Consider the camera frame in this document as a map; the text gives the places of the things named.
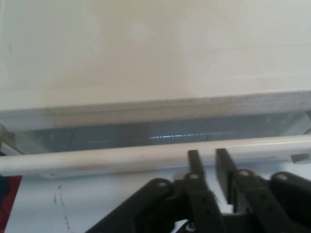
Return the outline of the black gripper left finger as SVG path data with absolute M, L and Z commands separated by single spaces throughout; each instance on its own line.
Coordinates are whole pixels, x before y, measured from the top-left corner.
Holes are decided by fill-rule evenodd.
M 209 189 L 197 150 L 188 151 L 190 170 L 170 182 L 156 178 L 107 214 L 89 233 L 170 233 L 181 220 L 193 222 L 197 231 L 225 232 L 225 224 Z

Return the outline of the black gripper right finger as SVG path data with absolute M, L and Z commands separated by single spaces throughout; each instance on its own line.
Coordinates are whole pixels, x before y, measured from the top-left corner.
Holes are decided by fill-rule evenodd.
M 311 182 L 281 171 L 269 180 L 238 169 L 226 149 L 217 149 L 216 175 L 232 214 L 224 214 L 228 233 L 309 233 Z

